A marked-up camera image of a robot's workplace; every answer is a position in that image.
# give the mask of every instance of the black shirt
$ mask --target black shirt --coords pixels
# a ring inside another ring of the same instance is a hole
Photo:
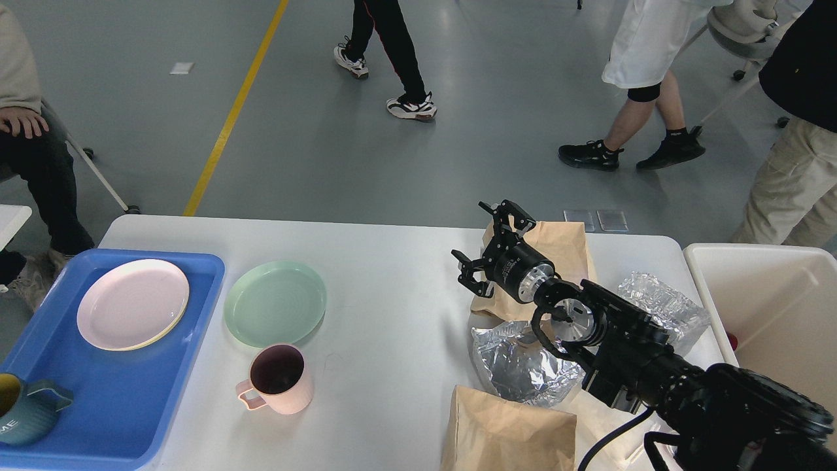
[[[758,76],[785,111],[837,132],[837,0],[814,0]]]

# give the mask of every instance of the black knee brace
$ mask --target black knee brace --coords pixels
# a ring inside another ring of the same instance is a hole
[[[660,82],[657,85],[644,86],[642,88],[629,88],[628,98],[632,101],[638,101],[640,103],[654,101],[657,98],[660,98],[660,85],[662,83],[663,82]]]

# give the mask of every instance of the red object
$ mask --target red object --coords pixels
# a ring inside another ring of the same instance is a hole
[[[730,341],[730,346],[732,347],[732,351],[735,351],[735,349],[738,348],[738,337],[736,337],[735,335],[730,334],[729,332],[727,332],[727,339],[729,339],[729,341]]]

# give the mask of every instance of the green plate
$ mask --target green plate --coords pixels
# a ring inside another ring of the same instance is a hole
[[[295,261],[272,261],[245,273],[227,294],[223,319],[247,345],[302,339],[326,312],[326,285],[315,271]]]

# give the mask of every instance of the aluminum foil bag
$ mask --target aluminum foil bag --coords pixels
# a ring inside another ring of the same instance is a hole
[[[548,321],[542,324],[550,332]],[[491,394],[531,406],[561,402],[583,377],[580,366],[555,358],[541,347],[527,321],[493,329],[471,329],[477,374]]]
[[[649,273],[631,273],[619,285],[618,294],[650,313],[669,332],[669,343],[678,355],[689,353],[709,327],[708,311]]]

